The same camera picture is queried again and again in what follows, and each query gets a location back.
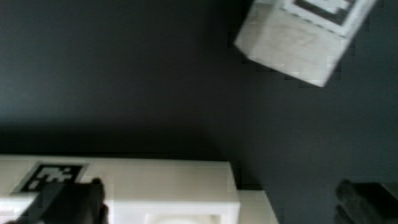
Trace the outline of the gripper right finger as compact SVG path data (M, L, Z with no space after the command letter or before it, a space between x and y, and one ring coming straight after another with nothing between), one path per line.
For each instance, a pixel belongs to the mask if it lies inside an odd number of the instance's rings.
M335 188L333 224L398 224L398 182L351 182Z

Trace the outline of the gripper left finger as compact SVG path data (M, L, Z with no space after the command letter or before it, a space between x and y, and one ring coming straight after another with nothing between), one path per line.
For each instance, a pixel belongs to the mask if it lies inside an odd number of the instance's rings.
M101 179L93 178L88 183L47 184L14 223L108 224Z

